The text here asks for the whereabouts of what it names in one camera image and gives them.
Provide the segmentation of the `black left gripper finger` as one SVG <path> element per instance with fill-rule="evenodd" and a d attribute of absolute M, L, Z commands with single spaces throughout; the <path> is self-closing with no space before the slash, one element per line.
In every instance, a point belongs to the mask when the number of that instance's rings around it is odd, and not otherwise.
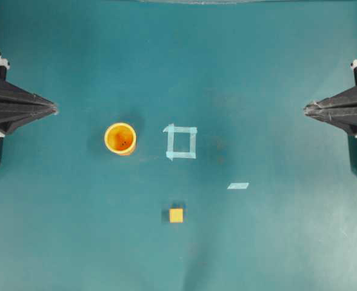
<path fill-rule="evenodd" d="M 57 112 L 55 106 L 0 105 L 0 135 L 10 135 L 19 127 Z"/>
<path fill-rule="evenodd" d="M 57 105 L 35 93 L 25 91 L 5 80 L 0 79 L 0 100 L 21 104 L 43 105 L 57 109 Z"/>

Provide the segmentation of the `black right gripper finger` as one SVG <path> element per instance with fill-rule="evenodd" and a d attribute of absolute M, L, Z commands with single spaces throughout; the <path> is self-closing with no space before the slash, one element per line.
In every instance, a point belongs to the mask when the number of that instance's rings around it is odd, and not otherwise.
<path fill-rule="evenodd" d="M 313 101 L 304 108 L 305 114 L 312 114 L 317 110 L 340 109 L 357 107 L 357 85 L 335 96 L 321 101 Z"/>
<path fill-rule="evenodd" d="M 317 110 L 305 116 L 340 128 L 349 136 L 357 135 L 357 107 Z"/>

